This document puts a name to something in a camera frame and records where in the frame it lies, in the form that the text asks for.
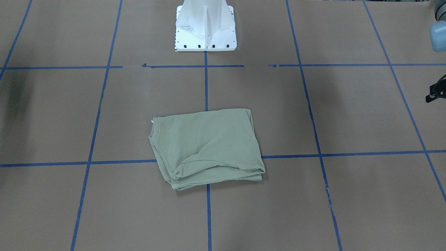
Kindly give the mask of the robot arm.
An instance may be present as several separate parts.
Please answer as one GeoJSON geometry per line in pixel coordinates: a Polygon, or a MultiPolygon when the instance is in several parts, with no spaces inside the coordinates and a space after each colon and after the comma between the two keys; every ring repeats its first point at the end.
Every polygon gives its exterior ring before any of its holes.
{"type": "Polygon", "coordinates": [[[429,33],[432,48],[436,52],[446,51],[446,1],[434,0],[435,23],[430,25],[429,33]]]}

